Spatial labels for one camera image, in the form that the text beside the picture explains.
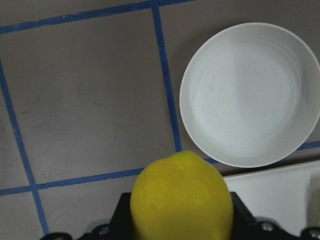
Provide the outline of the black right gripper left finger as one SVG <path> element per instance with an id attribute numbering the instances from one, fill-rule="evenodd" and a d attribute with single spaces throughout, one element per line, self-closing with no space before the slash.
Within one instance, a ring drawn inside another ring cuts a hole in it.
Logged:
<path id="1" fill-rule="evenodd" d="M 130 211 L 131 193 L 122 193 L 110 223 L 96 226 L 85 232 L 79 240 L 134 240 L 134 226 Z"/>

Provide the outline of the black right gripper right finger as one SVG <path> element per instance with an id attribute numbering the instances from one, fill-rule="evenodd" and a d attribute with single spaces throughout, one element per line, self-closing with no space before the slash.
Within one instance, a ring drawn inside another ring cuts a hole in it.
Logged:
<path id="1" fill-rule="evenodd" d="M 233 203 L 232 240 L 318 240 L 320 228 L 306 227 L 299 235 L 293 235 L 274 220 L 265 217 L 254 217 L 238 194 L 231 193 Z"/>

